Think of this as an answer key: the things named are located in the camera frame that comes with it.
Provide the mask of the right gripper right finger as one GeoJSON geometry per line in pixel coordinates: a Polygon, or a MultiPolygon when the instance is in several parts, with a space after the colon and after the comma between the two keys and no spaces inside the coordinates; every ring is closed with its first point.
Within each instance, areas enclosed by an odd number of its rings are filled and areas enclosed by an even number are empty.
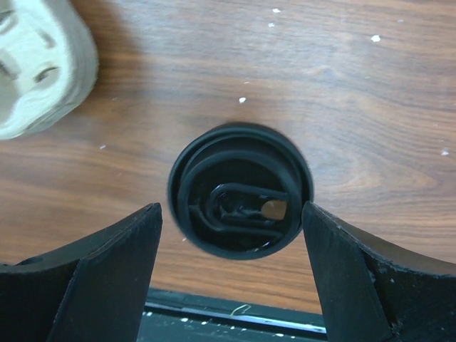
{"type": "Polygon", "coordinates": [[[329,341],[454,341],[455,264],[307,202],[304,238],[329,341]]]}

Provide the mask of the black coffee lid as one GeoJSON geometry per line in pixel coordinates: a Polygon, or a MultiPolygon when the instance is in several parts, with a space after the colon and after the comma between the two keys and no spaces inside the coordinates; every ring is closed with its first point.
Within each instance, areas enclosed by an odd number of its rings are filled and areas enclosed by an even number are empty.
{"type": "Polygon", "coordinates": [[[224,259],[260,259],[288,246],[313,199],[301,151],[279,131],[255,123],[226,123],[193,140],[167,182],[180,231],[224,259]]]}

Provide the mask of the cardboard cup carrier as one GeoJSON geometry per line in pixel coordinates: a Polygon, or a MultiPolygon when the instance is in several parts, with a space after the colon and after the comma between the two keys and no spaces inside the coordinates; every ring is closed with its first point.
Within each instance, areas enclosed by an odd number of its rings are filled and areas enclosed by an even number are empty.
{"type": "Polygon", "coordinates": [[[90,29],[70,1],[1,2],[1,139],[51,127],[98,76],[90,29]]]}

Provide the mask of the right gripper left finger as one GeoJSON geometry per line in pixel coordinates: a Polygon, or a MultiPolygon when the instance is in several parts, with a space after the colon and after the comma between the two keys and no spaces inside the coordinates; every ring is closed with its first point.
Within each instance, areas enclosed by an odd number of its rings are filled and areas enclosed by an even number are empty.
{"type": "Polygon", "coordinates": [[[162,231],[160,204],[1,265],[2,341],[136,341],[162,231]]]}

